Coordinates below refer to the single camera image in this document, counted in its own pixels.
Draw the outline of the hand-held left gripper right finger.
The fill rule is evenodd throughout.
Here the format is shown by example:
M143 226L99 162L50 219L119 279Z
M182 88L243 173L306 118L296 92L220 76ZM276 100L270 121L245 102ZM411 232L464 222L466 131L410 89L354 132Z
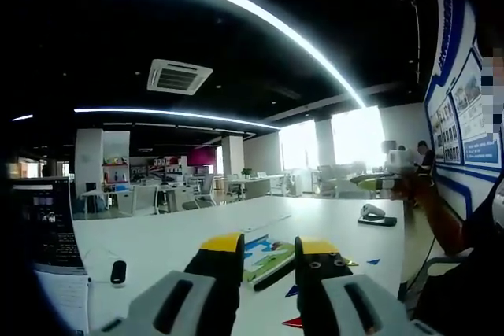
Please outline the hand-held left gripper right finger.
M305 335L432 335L397 297L355 275L330 242L295 238L297 308Z

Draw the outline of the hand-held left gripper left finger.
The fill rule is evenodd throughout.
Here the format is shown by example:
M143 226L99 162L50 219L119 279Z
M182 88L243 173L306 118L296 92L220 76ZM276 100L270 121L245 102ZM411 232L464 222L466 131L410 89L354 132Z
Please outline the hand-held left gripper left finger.
M135 297L125 317L93 335L230 335L239 308L245 235L232 232L200 245L183 271L171 271Z

